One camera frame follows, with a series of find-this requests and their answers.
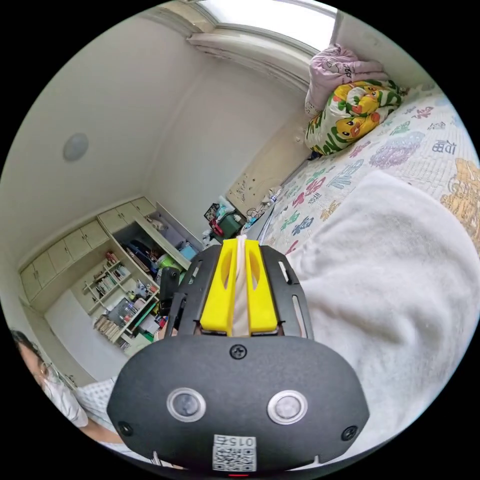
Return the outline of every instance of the bedsheet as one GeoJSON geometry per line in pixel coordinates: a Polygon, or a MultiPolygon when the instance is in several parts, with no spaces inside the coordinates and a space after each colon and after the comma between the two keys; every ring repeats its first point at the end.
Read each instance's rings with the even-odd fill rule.
{"type": "Polygon", "coordinates": [[[368,173],[383,170],[441,202],[480,255],[480,163],[470,136],[437,85],[411,89],[381,125],[341,152],[308,162],[283,186],[264,245],[289,254],[368,173]]]}

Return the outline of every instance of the sticker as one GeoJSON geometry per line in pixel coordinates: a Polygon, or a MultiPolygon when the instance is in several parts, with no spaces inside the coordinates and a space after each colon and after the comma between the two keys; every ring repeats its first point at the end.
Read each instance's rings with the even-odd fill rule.
{"type": "Polygon", "coordinates": [[[212,470],[220,472],[255,472],[257,470],[256,437],[214,435],[212,470]]]}

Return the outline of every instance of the yellow plastic part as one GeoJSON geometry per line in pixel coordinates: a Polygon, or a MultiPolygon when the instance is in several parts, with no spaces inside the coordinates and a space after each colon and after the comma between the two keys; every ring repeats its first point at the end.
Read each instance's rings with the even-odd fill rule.
{"type": "Polygon", "coordinates": [[[210,291],[200,318],[200,325],[204,330],[226,332],[229,337],[232,336],[234,320],[237,249],[236,238],[223,241],[210,291]]]}
{"type": "Polygon", "coordinates": [[[245,262],[250,335],[272,332],[277,328],[278,320],[260,245],[257,241],[245,240],[245,262]]]}

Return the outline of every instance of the face mask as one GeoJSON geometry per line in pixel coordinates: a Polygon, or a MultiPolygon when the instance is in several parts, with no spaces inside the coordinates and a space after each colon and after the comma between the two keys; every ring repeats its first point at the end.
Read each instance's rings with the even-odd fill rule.
{"type": "Polygon", "coordinates": [[[89,419],[72,391],[59,379],[45,378],[43,391],[76,427],[86,427],[89,419]]]}

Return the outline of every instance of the black metal plate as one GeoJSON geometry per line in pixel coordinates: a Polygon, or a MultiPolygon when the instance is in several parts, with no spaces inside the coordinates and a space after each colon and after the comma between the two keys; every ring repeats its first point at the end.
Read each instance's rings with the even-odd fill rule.
{"type": "Polygon", "coordinates": [[[107,407],[115,428],[127,422],[131,436],[118,433],[138,454],[191,470],[212,469],[214,435],[256,437],[257,472],[285,471],[324,463],[350,447],[369,418],[360,382],[336,352],[293,336],[168,337],[134,355],[121,370],[107,407]],[[242,344],[243,359],[230,348],[242,344]],[[206,401],[205,415],[184,423],[166,406],[168,394],[188,387],[206,401]],[[308,401],[300,421],[278,425],[267,415],[270,398],[297,390],[308,401]],[[343,431],[357,426],[350,441],[343,431]]]}

